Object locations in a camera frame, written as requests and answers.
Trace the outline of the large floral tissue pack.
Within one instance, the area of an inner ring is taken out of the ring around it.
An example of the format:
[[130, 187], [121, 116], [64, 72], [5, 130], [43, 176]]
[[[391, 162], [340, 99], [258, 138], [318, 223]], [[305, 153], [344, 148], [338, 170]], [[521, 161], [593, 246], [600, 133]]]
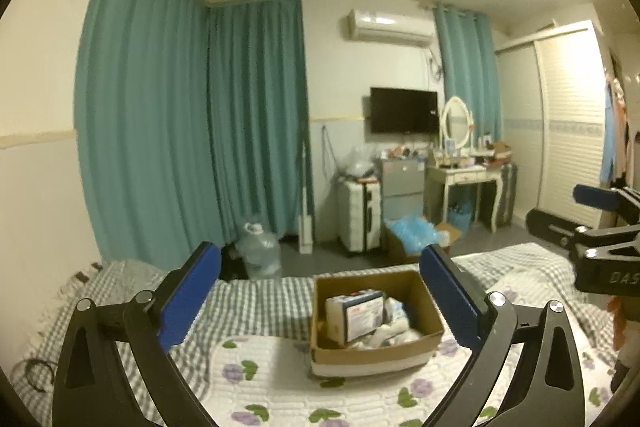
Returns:
[[385, 294], [366, 289], [326, 299], [326, 335], [344, 347], [367, 336], [384, 321]]

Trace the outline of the white cloth bag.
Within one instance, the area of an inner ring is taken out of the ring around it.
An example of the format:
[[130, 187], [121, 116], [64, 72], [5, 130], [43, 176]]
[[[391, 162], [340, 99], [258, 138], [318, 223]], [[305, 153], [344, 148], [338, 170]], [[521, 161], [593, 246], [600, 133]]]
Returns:
[[386, 347], [398, 347], [405, 343], [420, 340], [423, 335], [407, 323], [384, 324], [369, 335], [365, 335], [347, 346], [352, 350], [375, 350]]

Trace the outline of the small blue tissue pack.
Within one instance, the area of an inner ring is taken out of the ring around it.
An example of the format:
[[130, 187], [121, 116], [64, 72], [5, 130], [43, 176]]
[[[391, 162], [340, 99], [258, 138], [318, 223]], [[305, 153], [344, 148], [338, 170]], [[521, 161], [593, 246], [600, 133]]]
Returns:
[[386, 324], [395, 324], [398, 321], [409, 323], [405, 305], [393, 297], [387, 297], [384, 301], [384, 321]]

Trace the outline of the dark striped suitcase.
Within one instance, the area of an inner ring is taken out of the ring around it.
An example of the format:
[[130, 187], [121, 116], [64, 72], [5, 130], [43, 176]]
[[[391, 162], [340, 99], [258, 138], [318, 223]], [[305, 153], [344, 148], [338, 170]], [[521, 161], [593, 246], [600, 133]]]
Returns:
[[516, 186], [518, 185], [518, 165], [515, 162], [504, 164], [500, 168], [502, 189], [496, 213], [496, 225], [498, 228], [510, 225], [515, 204]]

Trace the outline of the blue plastic basket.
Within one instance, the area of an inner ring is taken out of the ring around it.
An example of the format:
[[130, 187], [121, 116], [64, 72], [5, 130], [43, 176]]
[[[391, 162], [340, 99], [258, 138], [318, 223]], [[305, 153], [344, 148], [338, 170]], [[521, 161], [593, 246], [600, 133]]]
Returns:
[[469, 231], [473, 219], [470, 202], [456, 202], [448, 208], [447, 222], [462, 233]]

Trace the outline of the white sliding wardrobe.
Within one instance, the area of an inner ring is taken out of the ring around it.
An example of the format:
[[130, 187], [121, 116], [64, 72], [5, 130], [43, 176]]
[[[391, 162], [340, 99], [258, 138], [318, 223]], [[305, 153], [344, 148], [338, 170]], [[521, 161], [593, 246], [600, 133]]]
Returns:
[[574, 201], [597, 186], [604, 152], [606, 68], [591, 20], [496, 49], [502, 137], [518, 166], [513, 218], [534, 208], [595, 227], [601, 213]]

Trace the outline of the silver mini fridge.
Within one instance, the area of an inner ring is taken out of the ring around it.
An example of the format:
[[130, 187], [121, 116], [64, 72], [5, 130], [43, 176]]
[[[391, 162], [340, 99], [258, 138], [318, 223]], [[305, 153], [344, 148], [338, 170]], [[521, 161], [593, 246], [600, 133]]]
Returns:
[[378, 158], [381, 209], [384, 220], [424, 215], [425, 164], [416, 158]]

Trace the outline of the floral white quilt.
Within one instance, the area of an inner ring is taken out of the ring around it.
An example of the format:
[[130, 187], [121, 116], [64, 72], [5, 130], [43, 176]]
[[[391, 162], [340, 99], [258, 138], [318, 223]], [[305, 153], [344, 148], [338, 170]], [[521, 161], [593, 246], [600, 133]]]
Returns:
[[[582, 362], [586, 416], [610, 397], [616, 353], [608, 312], [574, 287], [565, 258], [525, 243], [457, 260], [512, 303], [562, 301]], [[314, 375], [309, 277], [218, 282], [171, 358], [221, 426], [417, 426], [458, 377], [469, 351], [442, 335], [426, 364], [362, 378]]]

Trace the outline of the narrow teal window curtain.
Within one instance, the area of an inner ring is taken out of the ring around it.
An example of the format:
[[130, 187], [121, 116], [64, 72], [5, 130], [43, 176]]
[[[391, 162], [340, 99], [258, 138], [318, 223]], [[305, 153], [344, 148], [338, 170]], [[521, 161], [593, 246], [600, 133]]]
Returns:
[[474, 115], [478, 135], [502, 138], [495, 43], [484, 13], [439, 3], [433, 9], [447, 98], [457, 96]]

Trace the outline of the white suitcase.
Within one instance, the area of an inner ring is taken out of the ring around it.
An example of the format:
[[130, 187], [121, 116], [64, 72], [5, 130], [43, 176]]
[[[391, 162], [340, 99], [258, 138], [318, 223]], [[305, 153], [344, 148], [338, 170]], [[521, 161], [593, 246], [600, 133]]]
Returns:
[[378, 182], [343, 180], [337, 192], [337, 228], [349, 254], [381, 246], [381, 187]]

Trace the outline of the clear plastic bag pile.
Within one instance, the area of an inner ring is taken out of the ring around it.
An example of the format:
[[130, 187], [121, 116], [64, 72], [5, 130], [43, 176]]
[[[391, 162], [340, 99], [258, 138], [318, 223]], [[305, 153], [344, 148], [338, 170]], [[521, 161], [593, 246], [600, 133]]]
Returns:
[[344, 173], [351, 178], [369, 178], [374, 173], [375, 148], [369, 144], [355, 146], [346, 156]]

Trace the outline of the clear water jug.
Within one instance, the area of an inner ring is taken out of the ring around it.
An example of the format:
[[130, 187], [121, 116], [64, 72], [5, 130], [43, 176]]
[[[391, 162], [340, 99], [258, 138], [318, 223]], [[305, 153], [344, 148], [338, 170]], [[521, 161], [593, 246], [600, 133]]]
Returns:
[[281, 246], [278, 236], [259, 222], [246, 222], [235, 243], [250, 279], [272, 279], [281, 273]]

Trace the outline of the brown cardboard box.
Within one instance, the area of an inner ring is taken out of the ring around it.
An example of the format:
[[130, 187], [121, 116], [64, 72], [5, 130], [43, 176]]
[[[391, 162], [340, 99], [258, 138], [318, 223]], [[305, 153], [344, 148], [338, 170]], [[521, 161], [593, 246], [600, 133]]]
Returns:
[[423, 365], [444, 330], [414, 270], [314, 281], [310, 365], [318, 377], [366, 377]]

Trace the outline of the white air conditioner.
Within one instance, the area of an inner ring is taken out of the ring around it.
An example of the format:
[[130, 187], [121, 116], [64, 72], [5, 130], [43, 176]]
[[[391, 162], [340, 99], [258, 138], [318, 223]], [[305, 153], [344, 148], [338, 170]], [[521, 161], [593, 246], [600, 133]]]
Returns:
[[425, 17], [353, 9], [348, 21], [350, 35], [355, 40], [428, 46], [434, 38], [434, 30]]

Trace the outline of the white flat mop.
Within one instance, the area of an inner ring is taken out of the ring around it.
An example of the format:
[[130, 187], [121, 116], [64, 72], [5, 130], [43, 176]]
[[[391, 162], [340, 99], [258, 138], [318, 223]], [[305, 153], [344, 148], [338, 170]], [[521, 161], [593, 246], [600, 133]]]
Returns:
[[312, 218], [308, 212], [307, 138], [307, 127], [303, 126], [302, 142], [300, 142], [300, 211], [298, 216], [298, 251], [301, 255], [311, 255], [314, 250]]

